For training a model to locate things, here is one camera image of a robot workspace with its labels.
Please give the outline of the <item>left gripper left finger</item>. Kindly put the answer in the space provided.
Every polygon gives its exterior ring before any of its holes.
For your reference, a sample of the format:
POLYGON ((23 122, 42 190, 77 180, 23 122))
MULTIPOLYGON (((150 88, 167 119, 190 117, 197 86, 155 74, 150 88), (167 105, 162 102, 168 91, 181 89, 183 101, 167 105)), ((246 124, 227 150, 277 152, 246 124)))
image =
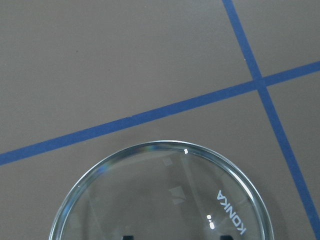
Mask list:
POLYGON ((124 235, 122 236, 121 240, 134 240, 133 235, 124 235))

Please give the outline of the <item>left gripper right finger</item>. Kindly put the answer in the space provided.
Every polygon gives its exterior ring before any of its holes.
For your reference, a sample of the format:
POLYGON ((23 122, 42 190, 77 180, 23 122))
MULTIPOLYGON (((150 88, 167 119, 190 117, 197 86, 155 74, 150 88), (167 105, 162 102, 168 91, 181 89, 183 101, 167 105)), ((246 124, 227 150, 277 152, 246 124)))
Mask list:
POLYGON ((219 240, 232 240, 232 236, 231 235, 221 235, 219 237, 219 240))

